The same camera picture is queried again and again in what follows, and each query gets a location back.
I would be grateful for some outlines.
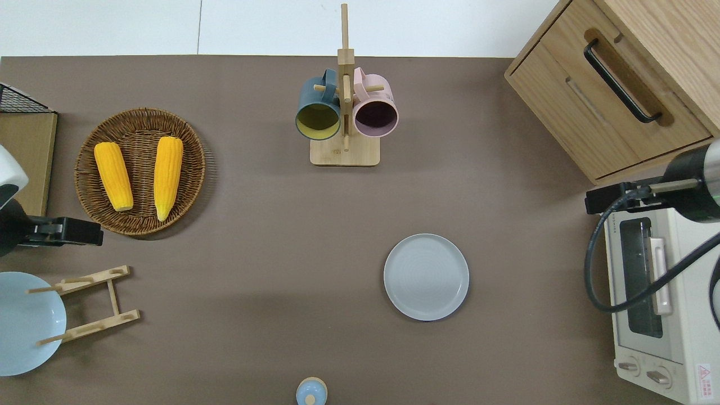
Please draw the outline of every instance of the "white floor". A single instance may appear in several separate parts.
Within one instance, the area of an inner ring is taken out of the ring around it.
[[[0,56],[335,55],[342,0],[1,0]],[[514,57],[557,0],[345,0],[356,55]]]

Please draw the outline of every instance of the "wooden mug rack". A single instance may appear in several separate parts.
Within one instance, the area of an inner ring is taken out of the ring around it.
[[[325,141],[310,141],[310,162],[316,166],[376,166],[380,163],[380,139],[358,133],[353,124],[353,75],[355,50],[348,44],[348,5],[341,5],[343,47],[338,49],[338,96],[340,133]],[[322,91],[324,86],[315,86]],[[382,90],[382,86],[368,91]]]

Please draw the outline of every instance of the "black cable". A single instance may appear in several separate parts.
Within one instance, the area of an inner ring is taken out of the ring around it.
[[[600,232],[603,230],[603,224],[608,219],[610,214],[612,214],[628,200],[645,197],[645,195],[647,195],[648,193],[648,187],[641,187],[636,190],[631,190],[622,197],[615,200],[615,202],[613,202],[610,207],[608,207],[608,209],[605,210],[605,212],[600,216],[600,221],[595,227],[593,235],[590,237],[590,243],[588,243],[588,250],[585,252],[585,289],[588,292],[588,298],[590,299],[590,302],[592,302],[593,305],[602,312],[620,312],[642,302],[646,298],[650,297],[652,294],[655,294],[660,288],[663,288],[673,278],[677,277],[683,270],[687,269],[692,263],[700,259],[704,254],[708,253],[715,246],[718,246],[720,244],[720,233],[718,233],[707,241],[704,241],[700,246],[690,252],[687,256],[683,257],[683,259],[680,260],[675,266],[673,266],[672,269],[668,270],[663,276],[648,285],[638,295],[635,295],[624,303],[620,303],[614,306],[607,306],[601,303],[600,300],[598,300],[597,295],[595,294],[595,289],[593,288],[593,273],[590,266],[593,262],[593,251],[595,250],[595,245],[598,242]]]

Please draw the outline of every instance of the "drawer handle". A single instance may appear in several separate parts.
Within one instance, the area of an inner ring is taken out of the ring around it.
[[[662,113],[658,112],[657,114],[653,116],[645,115],[645,113],[640,109],[640,107],[637,105],[635,100],[630,97],[630,94],[623,89],[623,87],[620,85],[620,83],[615,80],[612,74],[610,74],[610,71],[600,62],[600,59],[598,59],[597,56],[593,53],[593,47],[598,44],[598,39],[594,39],[588,43],[588,46],[585,47],[585,50],[582,52],[583,55],[585,55],[585,59],[588,60],[590,65],[595,69],[596,72],[600,75],[602,80],[605,81],[605,83],[610,87],[610,89],[615,93],[615,95],[620,99],[620,101],[625,104],[625,107],[627,107],[628,110],[632,113],[632,115],[637,118],[638,121],[641,123],[651,123],[658,118],[662,117]]]

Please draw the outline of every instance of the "wooden cabinet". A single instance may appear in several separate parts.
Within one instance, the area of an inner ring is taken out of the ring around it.
[[[562,0],[506,79],[595,184],[720,136],[720,1]]]

